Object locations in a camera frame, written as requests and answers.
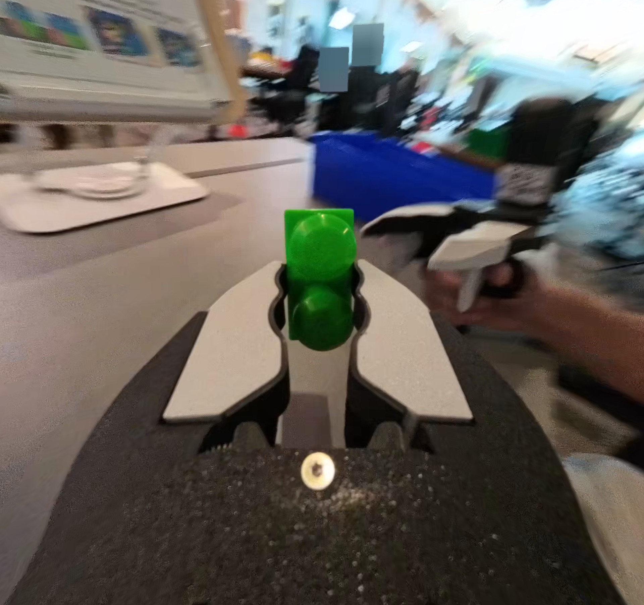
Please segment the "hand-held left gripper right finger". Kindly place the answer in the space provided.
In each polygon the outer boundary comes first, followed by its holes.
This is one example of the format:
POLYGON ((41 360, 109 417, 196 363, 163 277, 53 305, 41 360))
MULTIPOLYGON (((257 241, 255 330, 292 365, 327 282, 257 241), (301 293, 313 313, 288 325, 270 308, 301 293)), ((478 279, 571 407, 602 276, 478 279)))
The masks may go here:
POLYGON ((405 427, 471 424, 471 408, 427 306, 373 264, 356 266, 356 301, 366 311, 352 344, 356 381, 396 410, 405 427))

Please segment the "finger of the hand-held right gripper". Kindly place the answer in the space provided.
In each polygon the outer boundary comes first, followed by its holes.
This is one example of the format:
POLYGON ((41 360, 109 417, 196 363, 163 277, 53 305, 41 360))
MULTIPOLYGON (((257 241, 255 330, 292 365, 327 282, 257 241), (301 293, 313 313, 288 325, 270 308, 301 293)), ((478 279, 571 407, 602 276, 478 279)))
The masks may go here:
POLYGON ((362 237, 419 234, 445 238, 454 233, 454 207, 446 203, 420 203, 397 207, 364 224, 362 237))
POLYGON ((525 271, 513 255, 533 249, 534 229, 531 226, 509 222, 480 222, 447 236, 428 260, 429 271, 460 273, 461 288, 457 310, 467 312, 480 293, 499 299, 512 298, 525 280, 525 271), (507 263, 511 267, 510 283, 499 287, 484 282, 484 271, 507 263))

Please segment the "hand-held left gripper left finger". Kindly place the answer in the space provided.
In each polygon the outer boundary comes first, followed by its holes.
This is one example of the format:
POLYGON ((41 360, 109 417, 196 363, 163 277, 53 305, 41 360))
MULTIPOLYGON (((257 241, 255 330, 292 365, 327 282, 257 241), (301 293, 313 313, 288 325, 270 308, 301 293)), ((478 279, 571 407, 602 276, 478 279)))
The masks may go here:
POLYGON ((284 412, 290 380, 283 274, 281 263, 270 262, 211 305, 164 422, 217 424, 246 409, 269 416, 284 412))

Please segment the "blue storage bin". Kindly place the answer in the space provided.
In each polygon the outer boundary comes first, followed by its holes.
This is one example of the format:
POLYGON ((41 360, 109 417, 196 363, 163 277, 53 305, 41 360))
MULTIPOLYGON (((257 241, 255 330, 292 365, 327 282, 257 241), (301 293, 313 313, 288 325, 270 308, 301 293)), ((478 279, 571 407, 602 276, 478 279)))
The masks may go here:
POLYGON ((397 207, 493 199, 493 174, 439 153, 422 155, 376 134, 320 133, 312 193, 369 222, 397 207))

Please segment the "green mega block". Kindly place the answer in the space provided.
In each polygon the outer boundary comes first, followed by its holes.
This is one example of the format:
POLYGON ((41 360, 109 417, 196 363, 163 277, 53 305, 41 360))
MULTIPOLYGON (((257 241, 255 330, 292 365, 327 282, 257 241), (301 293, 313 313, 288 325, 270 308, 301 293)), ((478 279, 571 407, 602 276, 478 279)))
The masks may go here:
POLYGON ((353 330, 354 212, 286 209, 284 229, 288 336, 313 351, 334 350, 353 330))

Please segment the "person's right hand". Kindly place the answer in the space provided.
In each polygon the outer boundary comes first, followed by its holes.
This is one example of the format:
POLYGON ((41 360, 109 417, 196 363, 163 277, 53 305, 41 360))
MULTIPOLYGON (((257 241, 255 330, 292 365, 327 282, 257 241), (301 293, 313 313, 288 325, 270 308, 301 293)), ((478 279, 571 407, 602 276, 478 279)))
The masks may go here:
POLYGON ((481 326, 489 329, 519 332, 530 337, 539 335, 539 322, 547 306, 552 287, 527 269, 527 278, 519 295, 502 300, 478 296, 470 308, 460 311, 457 301, 463 277, 450 271, 430 271, 424 275, 425 301, 454 327, 481 326))

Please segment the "stack of green bins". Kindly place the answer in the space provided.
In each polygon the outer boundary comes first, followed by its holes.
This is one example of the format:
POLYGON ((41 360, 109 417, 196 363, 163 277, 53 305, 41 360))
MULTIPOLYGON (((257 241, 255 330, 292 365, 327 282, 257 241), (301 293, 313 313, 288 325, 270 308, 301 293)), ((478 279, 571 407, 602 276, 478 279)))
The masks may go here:
POLYGON ((466 135, 466 149, 478 157, 502 161, 507 153, 509 125, 494 128, 471 128, 466 135))

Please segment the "person's white t-shirt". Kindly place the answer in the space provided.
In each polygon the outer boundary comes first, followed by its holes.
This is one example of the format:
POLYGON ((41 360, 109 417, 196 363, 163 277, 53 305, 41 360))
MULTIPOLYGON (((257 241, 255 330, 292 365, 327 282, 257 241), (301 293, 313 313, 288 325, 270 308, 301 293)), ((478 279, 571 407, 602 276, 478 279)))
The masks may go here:
POLYGON ((599 454, 562 464, 603 567, 627 604, 642 604, 643 470, 599 454))

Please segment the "instruction board on white stand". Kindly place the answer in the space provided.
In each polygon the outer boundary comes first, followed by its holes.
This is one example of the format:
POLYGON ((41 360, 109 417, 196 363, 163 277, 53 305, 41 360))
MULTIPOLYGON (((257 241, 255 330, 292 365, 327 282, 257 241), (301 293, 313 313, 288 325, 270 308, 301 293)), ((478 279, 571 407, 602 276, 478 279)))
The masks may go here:
POLYGON ((244 109, 218 0, 1 0, 1 224, 55 234, 209 195, 163 162, 193 124, 244 109), (37 147, 47 124, 152 124, 132 159, 62 166, 37 147))

